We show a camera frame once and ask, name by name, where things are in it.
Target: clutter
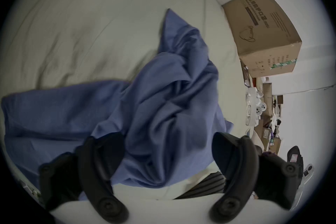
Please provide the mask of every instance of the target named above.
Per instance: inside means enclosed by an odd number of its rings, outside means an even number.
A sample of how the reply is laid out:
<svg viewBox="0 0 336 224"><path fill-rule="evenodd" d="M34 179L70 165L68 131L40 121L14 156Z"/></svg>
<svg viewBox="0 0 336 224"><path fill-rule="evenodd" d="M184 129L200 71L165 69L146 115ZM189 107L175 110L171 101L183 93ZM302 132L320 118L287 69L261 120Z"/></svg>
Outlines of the clutter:
<svg viewBox="0 0 336 224"><path fill-rule="evenodd" d="M262 129L262 137L260 138L262 141L262 144L264 145L264 151L267 151L268 143L270 141L271 137L271 129L269 128L263 128Z"/></svg>
<svg viewBox="0 0 336 224"><path fill-rule="evenodd" d="M131 84L98 81L2 99L7 153L33 185L39 187L41 164L74 152L88 136L104 140L118 132L125 155L111 184L160 188L213 162L214 133L229 133L233 124L218 105L218 71L207 45L168 10L158 51Z"/></svg>
<svg viewBox="0 0 336 224"><path fill-rule="evenodd" d="M246 87L251 87L250 84L250 75L249 75L249 69L242 61L240 61L241 64L241 70L243 71L243 78L244 78L244 84Z"/></svg>
<svg viewBox="0 0 336 224"><path fill-rule="evenodd" d="M275 0L232 0L223 8L253 78L293 71L302 41Z"/></svg>
<svg viewBox="0 0 336 224"><path fill-rule="evenodd" d="M267 106L264 115L272 117L273 116L273 101L272 101L272 83L265 83L263 84L264 90L264 102Z"/></svg>
<svg viewBox="0 0 336 224"><path fill-rule="evenodd" d="M257 89L249 87L246 92L246 125L258 125L259 115L257 115Z"/></svg>
<svg viewBox="0 0 336 224"><path fill-rule="evenodd" d="M266 110L266 104L257 96L262 97L263 93L258 92L255 87L250 87L246 92L246 125L248 126L258 126L260 116Z"/></svg>
<svg viewBox="0 0 336 224"><path fill-rule="evenodd" d="M277 155L279 153L280 145L281 145L281 139L275 137L272 144L269 145L268 151Z"/></svg>

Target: white plastic item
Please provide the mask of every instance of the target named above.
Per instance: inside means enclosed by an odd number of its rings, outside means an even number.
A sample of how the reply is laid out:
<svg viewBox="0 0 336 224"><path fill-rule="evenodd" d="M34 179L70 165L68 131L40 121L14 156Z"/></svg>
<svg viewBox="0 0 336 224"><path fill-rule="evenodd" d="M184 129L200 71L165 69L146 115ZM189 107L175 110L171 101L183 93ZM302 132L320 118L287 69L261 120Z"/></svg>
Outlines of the white plastic item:
<svg viewBox="0 0 336 224"><path fill-rule="evenodd" d="M261 99L260 98L256 98L256 106L260 106L261 105Z"/></svg>
<svg viewBox="0 0 336 224"><path fill-rule="evenodd" d="M264 94L262 92L257 91L257 98L261 98L263 96L264 96Z"/></svg>
<svg viewBox="0 0 336 224"><path fill-rule="evenodd" d="M254 126L256 123L256 119L258 118L256 114L256 109L257 109L256 101L257 101L257 88L249 87L246 93L246 102L247 102L246 125L247 126Z"/></svg>
<svg viewBox="0 0 336 224"><path fill-rule="evenodd" d="M261 116L262 113L263 113L263 111L262 111L261 107L257 106L257 108L256 108L256 114L257 114L257 116L258 117Z"/></svg>
<svg viewBox="0 0 336 224"><path fill-rule="evenodd" d="M260 105L258 105L260 108L261 108L261 110L264 112L264 111L266 111L266 108L267 108L267 105L264 103L264 102L262 102Z"/></svg>

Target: wrinkled fabric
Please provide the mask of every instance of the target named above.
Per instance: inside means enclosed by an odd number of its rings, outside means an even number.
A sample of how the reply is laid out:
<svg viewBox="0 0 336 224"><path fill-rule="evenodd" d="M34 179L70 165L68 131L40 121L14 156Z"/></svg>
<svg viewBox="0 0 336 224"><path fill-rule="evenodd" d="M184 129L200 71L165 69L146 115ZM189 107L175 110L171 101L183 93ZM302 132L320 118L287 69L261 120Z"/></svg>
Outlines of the wrinkled fabric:
<svg viewBox="0 0 336 224"><path fill-rule="evenodd" d="M158 54L132 83L110 80L4 97L7 153L38 187L41 164L73 152L90 135L121 132L126 153L111 184L172 185L204 170L213 161L214 133L233 127L218 105L217 80L198 29L168 10Z"/></svg>

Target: white wall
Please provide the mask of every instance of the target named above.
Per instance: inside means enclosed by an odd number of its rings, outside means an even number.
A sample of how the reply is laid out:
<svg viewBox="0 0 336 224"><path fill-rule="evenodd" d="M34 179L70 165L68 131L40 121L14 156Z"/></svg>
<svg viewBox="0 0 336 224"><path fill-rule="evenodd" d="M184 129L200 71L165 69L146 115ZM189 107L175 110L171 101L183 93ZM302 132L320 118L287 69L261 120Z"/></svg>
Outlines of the white wall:
<svg viewBox="0 0 336 224"><path fill-rule="evenodd" d="M283 96L279 156L298 146L304 167L314 165L314 175L305 186L305 200L319 184L336 144L336 89L287 94Z"/></svg>

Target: white blanket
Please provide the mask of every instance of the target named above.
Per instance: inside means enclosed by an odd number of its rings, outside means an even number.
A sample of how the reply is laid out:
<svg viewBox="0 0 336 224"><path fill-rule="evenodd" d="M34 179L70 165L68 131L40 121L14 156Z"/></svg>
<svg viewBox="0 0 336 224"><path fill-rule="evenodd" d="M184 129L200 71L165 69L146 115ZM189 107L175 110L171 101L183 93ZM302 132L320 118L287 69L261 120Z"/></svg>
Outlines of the white blanket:
<svg viewBox="0 0 336 224"><path fill-rule="evenodd" d="M0 97L103 79L132 80L156 54L167 8L200 30L219 70L219 105L234 123L232 134L243 136L245 86L231 30L216 0L17 0L1 40ZM173 199L214 171L218 168L212 164L163 189L116 185L114 191Z"/></svg>

